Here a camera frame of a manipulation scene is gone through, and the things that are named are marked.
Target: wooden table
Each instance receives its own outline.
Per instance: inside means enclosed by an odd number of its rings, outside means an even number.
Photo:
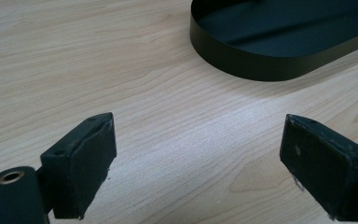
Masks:
[[[111,111],[118,156],[84,220],[333,223],[280,162],[285,115],[358,143],[358,50],[303,77],[221,72],[189,40],[190,0],[0,0],[0,171]]]

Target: black oval tray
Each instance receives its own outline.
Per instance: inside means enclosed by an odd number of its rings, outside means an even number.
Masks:
[[[300,77],[358,49],[358,0],[193,0],[190,38],[237,77]]]

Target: black plastic part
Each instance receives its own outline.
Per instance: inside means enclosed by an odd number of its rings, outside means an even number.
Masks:
[[[0,173],[0,224],[47,224],[36,172],[16,167]]]
[[[53,204],[56,218],[83,218],[116,155],[111,113],[80,123],[40,157],[44,198],[51,199],[46,207]]]
[[[281,160],[332,219],[358,221],[358,145],[321,123],[288,115]]]
[[[0,224],[83,218],[116,157],[112,113],[84,120],[41,155],[42,167],[0,173]]]
[[[283,81],[358,49],[358,0],[193,0],[190,38],[237,77]]]

